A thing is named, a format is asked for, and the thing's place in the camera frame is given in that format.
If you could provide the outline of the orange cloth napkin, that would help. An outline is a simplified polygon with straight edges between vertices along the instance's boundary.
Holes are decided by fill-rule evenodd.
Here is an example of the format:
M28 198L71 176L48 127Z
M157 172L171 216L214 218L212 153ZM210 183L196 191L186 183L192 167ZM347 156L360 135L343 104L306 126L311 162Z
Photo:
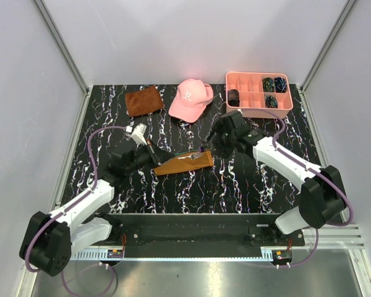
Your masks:
M189 158L192 153L185 153L178 155L175 158L170 159L163 165L154 168L153 171L157 176L163 176L167 174L185 173L188 171L195 171L202 168L208 168L213 166L213 157L211 152L205 151L202 155L196 159Z

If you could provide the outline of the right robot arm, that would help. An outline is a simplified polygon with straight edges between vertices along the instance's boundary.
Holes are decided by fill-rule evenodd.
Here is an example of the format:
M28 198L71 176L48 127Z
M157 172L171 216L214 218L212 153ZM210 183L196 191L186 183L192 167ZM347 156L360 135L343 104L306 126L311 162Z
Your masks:
M266 231L273 244L282 245L297 230L318 230L329 223L347 208L348 198L338 169L304 160L276 139L277 136L251 128L237 110L224 114L212 125L201 147L213 150L220 158L228 158L236 150L268 165L296 187L301 194L299 205L278 216Z

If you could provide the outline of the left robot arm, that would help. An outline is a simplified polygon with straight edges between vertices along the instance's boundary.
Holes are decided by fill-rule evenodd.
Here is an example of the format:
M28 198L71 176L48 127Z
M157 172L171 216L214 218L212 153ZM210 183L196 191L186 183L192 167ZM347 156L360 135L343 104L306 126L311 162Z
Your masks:
M115 190L132 173L154 169L174 154L154 143L123 153L111 153L104 170L90 189L50 213L35 213L27 226L19 256L31 272L56 276L70 258L92 244L116 244L121 239L121 221L97 210L114 198Z

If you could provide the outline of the iridescent rainbow fork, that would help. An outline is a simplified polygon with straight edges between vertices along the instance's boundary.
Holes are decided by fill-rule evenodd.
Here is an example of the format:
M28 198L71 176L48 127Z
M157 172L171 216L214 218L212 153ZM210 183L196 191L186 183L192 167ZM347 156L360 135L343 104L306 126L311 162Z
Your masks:
M181 156L181 155L190 155L192 153L195 153L196 151L195 150L192 150L192 151L189 151L189 152L178 152L178 153L174 153L175 156Z

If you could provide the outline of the silver fork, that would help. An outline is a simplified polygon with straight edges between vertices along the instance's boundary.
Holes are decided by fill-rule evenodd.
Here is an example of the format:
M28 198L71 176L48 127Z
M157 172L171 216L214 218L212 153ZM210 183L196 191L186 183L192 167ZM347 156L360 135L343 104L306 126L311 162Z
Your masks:
M196 160L202 156L203 156L203 152L194 152L187 156L178 157L178 159L179 160L184 160L184 159Z

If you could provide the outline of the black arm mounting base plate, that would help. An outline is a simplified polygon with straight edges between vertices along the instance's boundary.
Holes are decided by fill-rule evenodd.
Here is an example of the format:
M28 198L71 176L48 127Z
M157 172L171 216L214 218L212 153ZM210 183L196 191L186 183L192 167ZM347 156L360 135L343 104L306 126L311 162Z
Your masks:
M126 259L205 260L257 258L262 248L303 247L300 229L281 235L276 214L141 214L115 215L126 237Z

